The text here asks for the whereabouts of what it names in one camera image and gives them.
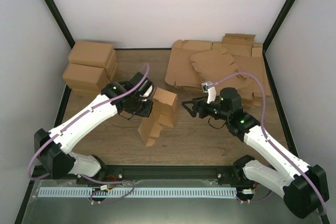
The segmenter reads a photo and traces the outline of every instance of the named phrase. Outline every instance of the black metal frame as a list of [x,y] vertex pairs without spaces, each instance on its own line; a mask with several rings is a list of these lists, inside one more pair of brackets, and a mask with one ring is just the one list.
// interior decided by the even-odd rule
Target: black metal frame
[[[72,48],[75,45],[75,41],[67,28],[66,23],[64,22],[55,2],[53,0],[44,0],[52,13],[56,23],[60,27],[64,37],[66,38],[69,46]],[[285,20],[288,12],[290,11],[293,3],[295,0],[286,0],[284,3],[277,19],[275,20],[268,36],[266,37],[266,40],[264,42],[264,61],[266,66],[266,73],[268,76],[268,80],[270,83],[270,87],[274,96],[275,104],[278,110],[278,114],[281,121],[281,126],[283,128],[283,132],[285,134],[285,138],[288,144],[289,150],[295,154],[298,155],[297,150],[295,148],[295,144],[292,138],[292,135],[289,130],[288,122],[285,116],[285,113],[283,111],[281,101],[279,99],[279,95],[272,77],[272,74],[270,72],[267,58],[265,55],[265,51],[269,48],[269,45],[271,44],[272,40],[274,39],[277,31],[279,30],[282,22]],[[137,50],[170,50],[170,48],[139,48]],[[71,90],[68,86],[66,86],[63,98],[61,101],[61,105],[59,107],[59,111],[57,113],[57,117],[55,120],[55,126],[58,126],[62,123],[62,119],[66,110],[67,102],[70,97]],[[140,180],[140,179],[217,179],[220,184],[230,184],[231,186],[235,187],[244,187],[247,186],[246,183],[239,182],[235,180],[235,178],[231,176],[221,176],[221,178],[218,178],[218,174],[225,175],[225,174],[232,174],[232,166],[138,166],[138,165],[128,165],[128,166],[108,166],[108,169],[110,171],[116,172],[116,173],[122,173],[123,179],[134,179],[134,180]],[[42,173],[45,173],[45,170],[41,166],[37,166],[33,172],[34,176],[38,176]],[[69,178],[74,179],[75,176],[69,175]],[[25,198],[22,202],[21,208],[19,210],[19,213],[17,215],[15,223],[19,224],[23,220],[23,216],[27,207],[27,203],[29,200],[29,196],[31,194],[31,190],[33,188],[33,181],[30,181]],[[322,216],[321,217],[323,224],[328,224],[328,217]]]

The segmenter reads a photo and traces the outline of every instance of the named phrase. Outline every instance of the white wall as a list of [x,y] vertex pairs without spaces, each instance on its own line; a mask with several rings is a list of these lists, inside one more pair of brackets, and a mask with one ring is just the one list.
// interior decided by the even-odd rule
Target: white wall
[[327,172],[336,223],[336,4],[296,0],[267,51],[300,157]]
[[43,0],[0,0],[0,222],[14,223],[34,133],[50,129],[70,47]]
[[171,47],[178,39],[264,41],[285,0],[54,0],[75,40],[117,48]]

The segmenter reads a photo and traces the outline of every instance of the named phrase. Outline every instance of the white backdrop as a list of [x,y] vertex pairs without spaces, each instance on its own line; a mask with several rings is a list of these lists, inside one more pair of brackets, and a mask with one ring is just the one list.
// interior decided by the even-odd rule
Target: white backdrop
[[70,47],[43,0],[0,3],[0,223],[13,224],[34,133],[55,122]]
[[335,17],[334,0],[296,0],[266,53],[300,157],[327,172],[330,223],[336,223]]
[[171,47],[178,39],[256,34],[263,42],[285,0],[54,0],[75,40],[117,48]]

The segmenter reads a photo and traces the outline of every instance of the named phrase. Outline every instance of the gray floor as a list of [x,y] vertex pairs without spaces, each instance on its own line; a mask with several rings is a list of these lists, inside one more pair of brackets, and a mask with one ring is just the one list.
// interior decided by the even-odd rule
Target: gray floor
[[[138,187],[185,186],[186,181],[139,182]],[[188,183],[190,187],[214,186],[200,180]],[[301,220],[295,217],[283,204],[280,197],[273,194],[259,204],[240,205],[232,199],[124,199],[106,205],[92,206],[88,199],[38,198],[40,186],[56,186],[49,181],[38,182],[33,189],[24,224],[56,223],[97,223],[97,224],[158,224],[158,223],[321,223],[315,215]],[[68,181],[57,186],[69,186]],[[256,199],[263,197],[267,189],[258,186]]]

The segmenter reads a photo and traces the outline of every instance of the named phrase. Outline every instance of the wooden tabletop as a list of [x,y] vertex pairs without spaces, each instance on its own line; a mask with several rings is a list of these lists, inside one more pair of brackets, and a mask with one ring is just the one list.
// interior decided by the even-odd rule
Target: wooden tabletop
[[[129,80],[143,63],[150,64],[149,78],[156,87],[177,93],[179,101],[202,96],[198,91],[186,91],[165,83],[169,50],[118,50],[116,81]],[[64,122],[87,106],[92,99],[70,95]],[[265,127],[287,148],[279,115],[272,97],[266,99]],[[261,107],[245,107],[260,119]],[[114,116],[97,126],[73,149],[74,152],[100,157],[106,164],[128,165],[231,165],[248,154],[262,163],[266,161],[251,147],[232,136],[226,127],[216,130],[208,125],[208,119],[192,118],[179,103],[179,117],[175,128],[163,126],[160,137],[151,147],[145,147],[138,127],[141,118],[131,120]],[[220,126],[219,120],[214,125]]]

